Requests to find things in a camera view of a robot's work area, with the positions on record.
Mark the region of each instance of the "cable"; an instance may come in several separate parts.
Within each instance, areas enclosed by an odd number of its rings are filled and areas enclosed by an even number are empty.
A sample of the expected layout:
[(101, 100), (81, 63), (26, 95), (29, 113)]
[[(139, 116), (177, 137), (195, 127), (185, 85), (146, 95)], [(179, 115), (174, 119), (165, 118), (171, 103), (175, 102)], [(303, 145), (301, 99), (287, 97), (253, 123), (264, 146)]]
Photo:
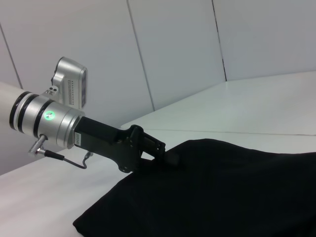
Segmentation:
[(87, 159), (89, 159), (89, 157), (91, 157), (91, 156), (93, 156), (93, 153), (92, 153), (92, 152), (87, 152), (87, 154), (85, 154), (84, 159), (83, 159), (83, 161), (82, 161), (83, 166), (82, 166), (82, 165), (79, 165), (79, 164), (77, 164), (77, 163), (74, 163), (74, 162), (72, 162), (71, 160), (68, 160), (68, 159), (66, 159), (66, 158), (64, 158), (64, 161), (65, 161), (65, 162), (68, 162), (69, 164), (72, 164), (72, 165), (74, 165), (74, 166), (76, 166), (76, 167), (78, 167), (78, 168), (80, 168), (80, 169), (87, 169), (87, 165), (85, 164), (85, 161), (86, 161)]
[(64, 158), (64, 161), (65, 162), (68, 162), (69, 164), (72, 164), (72, 165), (74, 165), (74, 166), (76, 166), (76, 167), (78, 167), (78, 168), (80, 168), (80, 169), (87, 169), (87, 165), (85, 164), (85, 161), (88, 159), (89, 157), (85, 157), (84, 159), (83, 159), (83, 161), (82, 161), (82, 164), (83, 164), (83, 166), (82, 165), (79, 165), (79, 164), (77, 164), (77, 163), (74, 163), (74, 162), (72, 162), (71, 160), (68, 160), (68, 159), (66, 159), (66, 158)]

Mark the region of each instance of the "black ring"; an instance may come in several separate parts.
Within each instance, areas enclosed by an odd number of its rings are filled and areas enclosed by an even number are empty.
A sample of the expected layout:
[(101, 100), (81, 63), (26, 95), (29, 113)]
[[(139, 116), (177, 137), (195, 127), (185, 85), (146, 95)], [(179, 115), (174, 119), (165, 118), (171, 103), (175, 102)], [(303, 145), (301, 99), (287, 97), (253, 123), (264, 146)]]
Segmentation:
[(30, 104), (30, 102), (36, 97), (38, 97), (38, 95), (33, 94), (29, 98), (27, 98), (26, 101), (24, 102), (21, 110), (20, 110), (20, 114), (19, 114), (19, 118), (18, 118), (18, 130), (22, 133), (24, 133), (22, 131), (22, 122), (23, 122), (25, 111), (26, 111), (28, 105)]
[(39, 124), (40, 124), (40, 118), (43, 115), (44, 111), (46, 110), (46, 108), (52, 103), (54, 102), (53, 100), (47, 100), (43, 106), (41, 107), (41, 109), (38, 112), (38, 115), (36, 116), (35, 122), (34, 122), (34, 128), (33, 128), (33, 136), (39, 138), (38, 132), (39, 132)]
[(12, 110), (11, 110), (11, 113), (10, 113), (10, 117), (9, 117), (9, 124), (10, 124), (10, 127), (12, 129), (15, 130), (14, 128), (14, 125), (13, 125), (13, 121), (14, 121), (14, 115), (15, 115), (15, 112), (16, 112), (16, 109), (18, 108), (21, 100), (24, 98), (24, 96), (26, 96), (27, 94), (30, 94), (29, 91), (24, 91), (17, 99), (16, 101), (14, 102), (14, 105), (12, 106)]

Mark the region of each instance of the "white tabletop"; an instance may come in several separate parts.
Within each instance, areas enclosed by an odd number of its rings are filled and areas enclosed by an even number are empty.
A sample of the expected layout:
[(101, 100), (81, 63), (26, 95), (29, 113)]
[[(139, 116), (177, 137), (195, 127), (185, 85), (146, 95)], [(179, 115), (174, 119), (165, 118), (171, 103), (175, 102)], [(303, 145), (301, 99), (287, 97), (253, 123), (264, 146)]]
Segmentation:
[[(212, 138), (274, 153), (316, 150), (316, 137), (217, 132), (146, 132), (166, 143), (167, 150), (190, 139)], [(84, 150), (60, 152), (80, 163)], [(82, 170), (66, 162), (43, 158), (0, 176), (0, 236), (79, 237), (72, 223), (126, 174), (98, 155)]]
[(315, 135), (315, 88), (316, 72), (230, 81), (122, 127)]

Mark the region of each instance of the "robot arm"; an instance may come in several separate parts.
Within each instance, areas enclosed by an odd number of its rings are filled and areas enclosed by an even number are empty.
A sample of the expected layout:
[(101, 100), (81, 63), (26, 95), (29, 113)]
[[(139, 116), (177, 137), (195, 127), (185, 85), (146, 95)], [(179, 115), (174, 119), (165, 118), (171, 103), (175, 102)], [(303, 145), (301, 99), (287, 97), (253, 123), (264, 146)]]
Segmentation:
[(143, 152), (171, 165), (179, 162), (177, 156), (166, 155), (163, 142), (146, 134), (140, 126), (119, 130), (85, 117), (80, 109), (86, 104), (86, 67), (63, 57), (51, 82), (52, 86), (42, 95), (0, 82), (0, 120), (16, 131), (38, 138), (29, 150), (31, 156), (43, 154), (72, 163), (45, 150), (43, 144), (48, 141), (62, 148), (75, 145), (87, 150), (85, 160), (92, 153), (110, 158), (125, 173), (141, 169)]

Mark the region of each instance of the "black garment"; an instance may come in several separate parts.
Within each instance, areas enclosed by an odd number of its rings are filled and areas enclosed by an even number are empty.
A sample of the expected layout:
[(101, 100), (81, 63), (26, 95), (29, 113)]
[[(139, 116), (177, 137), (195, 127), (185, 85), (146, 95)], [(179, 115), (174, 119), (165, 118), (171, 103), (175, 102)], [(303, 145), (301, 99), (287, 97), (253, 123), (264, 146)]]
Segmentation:
[(316, 153), (273, 154), (216, 140), (170, 152), (180, 168), (151, 162), (90, 207), (85, 237), (314, 237)]

